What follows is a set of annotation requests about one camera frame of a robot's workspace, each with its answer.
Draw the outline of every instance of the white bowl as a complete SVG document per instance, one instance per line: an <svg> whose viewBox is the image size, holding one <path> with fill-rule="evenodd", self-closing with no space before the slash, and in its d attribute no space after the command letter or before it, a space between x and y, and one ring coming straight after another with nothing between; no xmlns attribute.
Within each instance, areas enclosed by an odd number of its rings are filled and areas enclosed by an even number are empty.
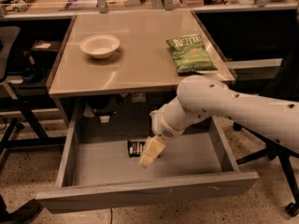
<svg viewBox="0 0 299 224"><path fill-rule="evenodd" d="M120 40L114 35L92 35L81 41L81 50L95 59L105 59L120 46Z"/></svg>

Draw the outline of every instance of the person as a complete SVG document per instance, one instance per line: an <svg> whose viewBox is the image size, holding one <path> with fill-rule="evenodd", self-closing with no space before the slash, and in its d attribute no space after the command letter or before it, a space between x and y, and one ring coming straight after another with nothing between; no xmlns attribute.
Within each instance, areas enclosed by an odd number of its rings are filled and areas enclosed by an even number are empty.
<svg viewBox="0 0 299 224"><path fill-rule="evenodd" d="M32 222L42 211L42 205L33 199L16 211L9 213L6 203L0 195L0 224L27 224Z"/></svg>

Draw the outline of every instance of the concrete floor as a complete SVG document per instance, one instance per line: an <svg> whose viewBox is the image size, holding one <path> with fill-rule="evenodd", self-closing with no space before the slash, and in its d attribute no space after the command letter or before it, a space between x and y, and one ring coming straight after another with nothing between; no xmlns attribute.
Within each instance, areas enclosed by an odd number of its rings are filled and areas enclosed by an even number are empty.
<svg viewBox="0 0 299 224"><path fill-rule="evenodd" d="M41 120L50 136L65 134L59 119ZM241 158L263 148L263 143L250 133L236 132L232 122L220 119L235 158ZM30 127L18 138L33 137ZM9 149L1 157L0 190L12 212L38 192L53 188L62 152L60 147ZM299 160L292 160L299 177ZM257 172L260 179L242 196L196 200L182 203L155 204L112 209L113 224L135 223L298 223L298 217L289 217L284 207L293 202L286 178L278 159L267 158L240 166L242 172ZM33 223L100 223L111 221L109 209L71 214L53 215L44 209Z"/></svg>

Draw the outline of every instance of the green snack package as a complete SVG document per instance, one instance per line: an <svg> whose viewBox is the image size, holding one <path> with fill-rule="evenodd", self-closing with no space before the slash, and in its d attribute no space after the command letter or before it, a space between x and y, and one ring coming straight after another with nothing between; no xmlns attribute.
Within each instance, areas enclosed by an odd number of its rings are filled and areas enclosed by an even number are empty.
<svg viewBox="0 0 299 224"><path fill-rule="evenodd" d="M166 40L178 73L215 73L217 67L211 61L200 35L185 35Z"/></svg>

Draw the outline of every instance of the open drawer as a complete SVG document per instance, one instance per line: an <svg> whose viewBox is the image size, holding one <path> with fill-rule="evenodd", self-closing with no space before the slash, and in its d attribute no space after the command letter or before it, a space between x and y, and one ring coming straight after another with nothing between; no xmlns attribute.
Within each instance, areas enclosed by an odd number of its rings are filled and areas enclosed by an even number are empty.
<svg viewBox="0 0 299 224"><path fill-rule="evenodd" d="M241 195L258 179L239 171L216 117L187 129L143 169L127 140L150 135L150 99L127 96L109 123L85 118L85 105L77 99L56 188L36 196L53 214Z"/></svg>

